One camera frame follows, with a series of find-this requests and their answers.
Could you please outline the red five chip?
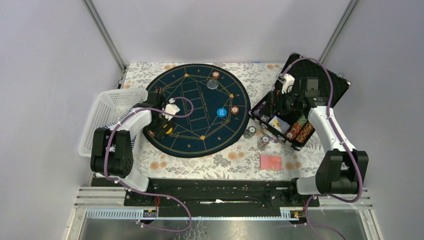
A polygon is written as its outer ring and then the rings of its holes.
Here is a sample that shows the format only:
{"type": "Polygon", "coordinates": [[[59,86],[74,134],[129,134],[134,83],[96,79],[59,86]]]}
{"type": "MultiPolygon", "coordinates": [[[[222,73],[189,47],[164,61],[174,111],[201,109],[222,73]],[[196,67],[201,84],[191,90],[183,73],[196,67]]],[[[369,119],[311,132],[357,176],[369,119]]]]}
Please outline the red five chip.
{"type": "Polygon", "coordinates": [[[218,79],[220,77],[220,73],[218,71],[213,71],[211,75],[214,79],[218,79]]]}
{"type": "Polygon", "coordinates": [[[232,106],[230,108],[230,111],[231,111],[232,114],[236,115],[239,112],[239,108],[237,106],[232,106]]]}

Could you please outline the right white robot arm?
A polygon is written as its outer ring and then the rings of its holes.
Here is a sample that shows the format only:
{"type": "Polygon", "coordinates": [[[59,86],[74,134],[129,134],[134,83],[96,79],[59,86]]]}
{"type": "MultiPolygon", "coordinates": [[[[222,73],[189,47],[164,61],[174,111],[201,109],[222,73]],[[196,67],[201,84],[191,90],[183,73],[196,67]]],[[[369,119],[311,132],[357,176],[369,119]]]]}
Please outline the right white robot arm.
{"type": "Polygon", "coordinates": [[[295,79],[283,73],[278,80],[275,109],[285,115],[303,113],[312,125],[325,151],[323,160],[314,176],[301,177],[296,187],[287,191],[287,201],[293,206],[301,205],[307,195],[335,194],[360,196],[363,190],[362,173],[367,170],[369,157],[357,150],[339,126],[332,108],[333,89],[323,95],[316,77],[295,79]]]}

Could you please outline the blue dealer button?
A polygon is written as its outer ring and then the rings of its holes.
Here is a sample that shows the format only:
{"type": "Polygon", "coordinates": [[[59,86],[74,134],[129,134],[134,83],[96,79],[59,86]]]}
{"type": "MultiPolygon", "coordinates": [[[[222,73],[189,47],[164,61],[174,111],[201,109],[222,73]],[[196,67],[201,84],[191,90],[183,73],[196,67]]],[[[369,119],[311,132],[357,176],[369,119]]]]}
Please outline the blue dealer button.
{"type": "Polygon", "coordinates": [[[217,114],[217,116],[218,116],[218,117],[220,117],[220,118],[224,118],[224,117],[226,117],[226,116],[227,116],[227,110],[226,110],[225,108],[219,108],[219,109],[216,111],[216,114],[217,114]]]}

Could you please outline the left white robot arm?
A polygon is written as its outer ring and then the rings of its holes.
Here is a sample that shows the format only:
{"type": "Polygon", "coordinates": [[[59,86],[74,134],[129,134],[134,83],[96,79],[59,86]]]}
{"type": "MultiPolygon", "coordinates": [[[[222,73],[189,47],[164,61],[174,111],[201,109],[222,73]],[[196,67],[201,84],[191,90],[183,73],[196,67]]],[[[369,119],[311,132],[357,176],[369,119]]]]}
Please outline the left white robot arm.
{"type": "Polygon", "coordinates": [[[149,178],[134,167],[138,150],[136,142],[143,131],[162,137],[172,128],[173,118],[180,112],[176,101],[165,99],[157,92],[143,93],[111,123],[93,133],[90,168],[108,179],[122,183],[129,190],[137,190],[136,199],[144,206],[152,204],[155,192],[149,178]]]}

